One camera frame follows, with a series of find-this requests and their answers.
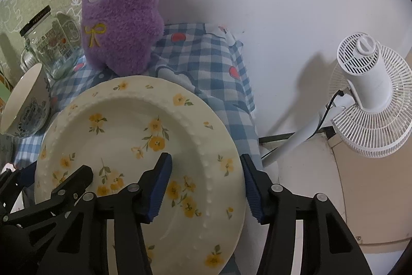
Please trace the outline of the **far ceramic bowl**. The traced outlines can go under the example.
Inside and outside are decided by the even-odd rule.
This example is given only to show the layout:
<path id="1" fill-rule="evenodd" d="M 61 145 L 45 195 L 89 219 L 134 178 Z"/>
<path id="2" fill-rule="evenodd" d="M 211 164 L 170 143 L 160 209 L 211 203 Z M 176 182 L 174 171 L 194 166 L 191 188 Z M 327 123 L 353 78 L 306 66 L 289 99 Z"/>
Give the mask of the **far ceramic bowl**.
<path id="1" fill-rule="evenodd" d="M 18 138 L 34 135 L 50 113 L 50 82 L 42 63 L 21 77 L 1 115 L 1 134 Z"/>

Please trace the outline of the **beaded yellow flower plate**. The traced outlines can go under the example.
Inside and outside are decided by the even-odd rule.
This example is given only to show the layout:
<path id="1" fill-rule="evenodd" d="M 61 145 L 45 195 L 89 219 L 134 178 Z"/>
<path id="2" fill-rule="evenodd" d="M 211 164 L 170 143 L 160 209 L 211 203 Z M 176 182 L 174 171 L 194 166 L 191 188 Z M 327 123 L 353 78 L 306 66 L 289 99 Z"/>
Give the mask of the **beaded yellow flower plate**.
<path id="1" fill-rule="evenodd" d="M 154 274 L 218 274 L 244 223 L 242 165 L 225 125 L 199 97 L 167 80 L 131 76 L 81 93 L 42 140 L 34 198 L 42 202 L 80 166 L 89 191 L 114 195 L 162 153 L 173 170 L 159 214 L 143 226 Z"/>

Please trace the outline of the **glass jar black lid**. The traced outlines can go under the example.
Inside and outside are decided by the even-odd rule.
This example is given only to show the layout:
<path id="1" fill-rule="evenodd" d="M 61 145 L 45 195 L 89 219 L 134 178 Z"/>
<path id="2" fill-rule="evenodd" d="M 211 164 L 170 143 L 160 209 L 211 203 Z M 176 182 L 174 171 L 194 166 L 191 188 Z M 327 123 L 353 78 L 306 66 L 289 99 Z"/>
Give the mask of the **glass jar black lid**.
<path id="1" fill-rule="evenodd" d="M 49 5 L 21 28 L 20 36 L 53 80 L 65 77 L 77 63 L 79 47 L 71 42 Z"/>

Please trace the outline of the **white floor fan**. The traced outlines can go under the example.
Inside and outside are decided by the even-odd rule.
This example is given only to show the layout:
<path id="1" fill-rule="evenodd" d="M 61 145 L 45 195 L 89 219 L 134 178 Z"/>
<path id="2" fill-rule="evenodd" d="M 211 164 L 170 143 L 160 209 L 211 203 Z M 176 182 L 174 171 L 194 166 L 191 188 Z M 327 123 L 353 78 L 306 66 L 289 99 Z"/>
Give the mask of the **white floor fan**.
<path id="1" fill-rule="evenodd" d="M 276 162 L 330 124 L 354 152 L 389 156 L 411 135 L 411 68 L 393 49 L 363 32 L 343 39 L 329 85 L 329 99 L 312 120 L 262 157 Z"/>

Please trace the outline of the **blue checkered tablecloth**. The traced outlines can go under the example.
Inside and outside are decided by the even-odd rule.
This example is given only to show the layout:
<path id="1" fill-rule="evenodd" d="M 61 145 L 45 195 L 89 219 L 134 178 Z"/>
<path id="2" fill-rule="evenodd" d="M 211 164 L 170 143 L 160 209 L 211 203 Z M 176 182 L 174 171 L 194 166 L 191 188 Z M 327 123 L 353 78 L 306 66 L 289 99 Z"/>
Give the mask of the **blue checkered tablecloth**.
<path id="1" fill-rule="evenodd" d="M 255 166 L 263 165 L 254 125 L 255 104 L 241 55 L 242 42 L 222 27 L 211 24 L 169 24 L 155 45 L 148 73 L 182 85 L 203 99 L 219 116 L 240 154 L 248 153 Z M 110 70 L 92 70 L 84 56 L 63 80 L 52 85 L 52 120 L 86 89 L 115 76 Z M 40 153 L 42 130 L 33 137 L 16 140 L 11 162 L 28 166 Z"/>

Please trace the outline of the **purple plush bunny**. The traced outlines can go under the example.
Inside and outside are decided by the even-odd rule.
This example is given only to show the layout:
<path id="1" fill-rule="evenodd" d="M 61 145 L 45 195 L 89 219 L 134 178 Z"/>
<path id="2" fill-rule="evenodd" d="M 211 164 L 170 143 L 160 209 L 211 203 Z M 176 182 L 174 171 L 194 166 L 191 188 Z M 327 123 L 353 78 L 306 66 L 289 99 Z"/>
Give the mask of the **purple plush bunny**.
<path id="1" fill-rule="evenodd" d="M 82 0 L 80 32 L 89 65 L 139 75 L 164 34 L 159 0 Z"/>

